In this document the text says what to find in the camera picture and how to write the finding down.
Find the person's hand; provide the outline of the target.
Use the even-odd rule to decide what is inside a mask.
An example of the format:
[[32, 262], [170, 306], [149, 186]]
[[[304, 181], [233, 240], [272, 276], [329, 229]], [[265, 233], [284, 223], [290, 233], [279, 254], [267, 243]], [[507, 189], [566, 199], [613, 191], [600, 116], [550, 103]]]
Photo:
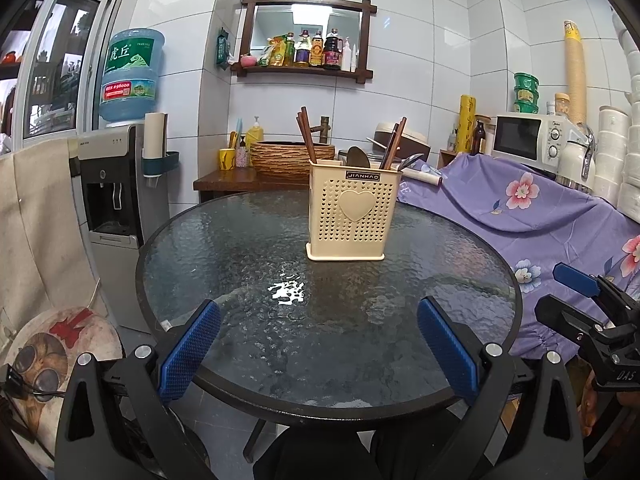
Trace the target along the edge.
[[[598, 419], [597, 404], [599, 391], [594, 388], [594, 375], [590, 374], [582, 390], [582, 400], [578, 410], [578, 418], [582, 435], [588, 437], [593, 430]], [[623, 406], [631, 406], [636, 404], [636, 394], [634, 392], [619, 392], [617, 400]]]

